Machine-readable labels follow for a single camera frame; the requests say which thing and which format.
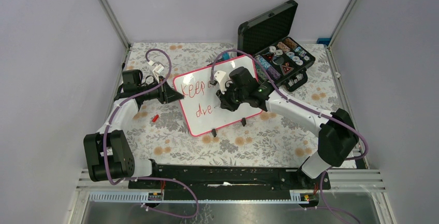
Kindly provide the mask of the red marker cap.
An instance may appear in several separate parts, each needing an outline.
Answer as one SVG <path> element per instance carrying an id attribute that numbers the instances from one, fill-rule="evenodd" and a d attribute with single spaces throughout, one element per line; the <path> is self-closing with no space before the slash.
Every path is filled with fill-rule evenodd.
<path id="1" fill-rule="evenodd" d="M 155 115 L 152 119 L 152 122 L 155 123 L 158 120 L 158 118 L 159 118 L 159 115 L 158 114 Z"/>

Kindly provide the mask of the pink framed whiteboard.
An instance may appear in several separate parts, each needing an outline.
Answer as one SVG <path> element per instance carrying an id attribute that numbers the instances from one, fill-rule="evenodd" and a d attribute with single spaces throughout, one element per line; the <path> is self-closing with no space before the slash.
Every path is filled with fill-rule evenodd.
<path id="1" fill-rule="evenodd" d="M 220 108 L 220 99 L 216 95 L 220 88 L 209 84 L 211 68 L 202 67 L 176 76 L 173 80 L 174 89 L 184 96 L 179 103 L 189 133 L 194 137 L 262 112 L 247 103 L 241 104 L 234 112 Z"/>

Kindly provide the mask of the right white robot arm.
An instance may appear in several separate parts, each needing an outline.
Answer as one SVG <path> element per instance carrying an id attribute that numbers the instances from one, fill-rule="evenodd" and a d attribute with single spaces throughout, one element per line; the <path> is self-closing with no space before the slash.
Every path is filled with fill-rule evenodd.
<path id="1" fill-rule="evenodd" d="M 215 71 L 213 83 L 219 86 L 216 95 L 220 108 L 234 112 L 241 105 L 272 112 L 297 122 L 318 138 L 318 148 L 300 166 L 299 186 L 311 188 L 317 177 L 330 167 L 339 167 L 359 141 L 349 114 L 320 109 L 274 87 L 269 81 L 257 82 L 248 69 L 239 67 L 232 72 Z"/>

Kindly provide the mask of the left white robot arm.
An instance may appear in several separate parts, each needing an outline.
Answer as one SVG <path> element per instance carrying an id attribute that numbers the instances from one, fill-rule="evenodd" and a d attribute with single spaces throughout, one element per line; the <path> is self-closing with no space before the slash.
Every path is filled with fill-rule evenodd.
<path id="1" fill-rule="evenodd" d="M 156 99 L 167 104 L 182 100 L 184 96 L 172 89 L 162 76 L 149 84 L 144 83 L 141 70 L 125 71 L 122 79 L 106 122 L 98 131 L 84 137 L 89 177 L 94 182 L 141 177 L 147 188 L 155 188 L 161 175 L 153 170 L 154 161 L 135 158 L 124 131 L 145 101 Z"/>

